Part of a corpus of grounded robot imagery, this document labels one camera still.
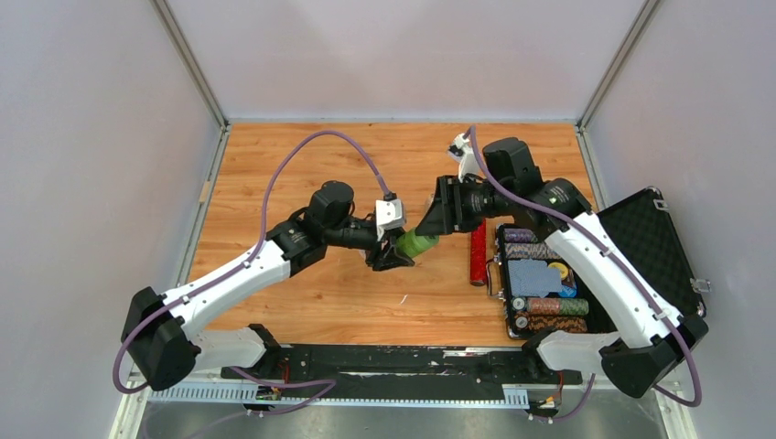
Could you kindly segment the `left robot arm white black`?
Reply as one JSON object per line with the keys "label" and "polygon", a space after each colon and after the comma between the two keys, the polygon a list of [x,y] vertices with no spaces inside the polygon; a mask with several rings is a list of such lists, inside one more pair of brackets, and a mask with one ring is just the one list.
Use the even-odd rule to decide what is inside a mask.
{"label": "left robot arm white black", "polygon": [[328,181],[308,204],[269,230],[240,257],[162,294],[146,287],[131,299],[121,335],[129,355],[154,391],[169,389],[191,372],[236,366],[259,378],[273,376],[280,353],[273,339],[252,324],[235,331],[207,325],[244,299],[321,261],[330,247],[361,251],[373,271],[411,267],[400,250],[404,205],[394,193],[377,200],[370,215],[355,217],[353,189]]}

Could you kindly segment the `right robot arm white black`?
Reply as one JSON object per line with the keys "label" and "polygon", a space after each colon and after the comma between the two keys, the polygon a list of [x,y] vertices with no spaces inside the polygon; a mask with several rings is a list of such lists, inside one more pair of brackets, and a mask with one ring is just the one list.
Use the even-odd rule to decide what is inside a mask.
{"label": "right robot arm white black", "polygon": [[695,370],[692,349],[707,334],[703,317],[671,304],[618,248],[587,199],[563,178],[546,180],[528,145],[514,137],[478,147],[474,133],[448,147],[454,176],[436,181],[419,236],[475,230],[485,219],[510,216],[579,275],[614,330],[573,334],[543,329],[526,342],[523,369],[546,381],[558,370],[603,375],[633,398],[657,389],[675,367]]}

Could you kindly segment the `green pill bottle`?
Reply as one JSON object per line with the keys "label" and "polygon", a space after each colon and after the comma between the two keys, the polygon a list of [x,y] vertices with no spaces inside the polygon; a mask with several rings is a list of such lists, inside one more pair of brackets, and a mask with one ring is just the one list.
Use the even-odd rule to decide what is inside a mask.
{"label": "green pill bottle", "polygon": [[436,246],[438,242],[437,235],[419,235],[416,228],[412,228],[397,239],[396,247],[405,256],[414,259]]}

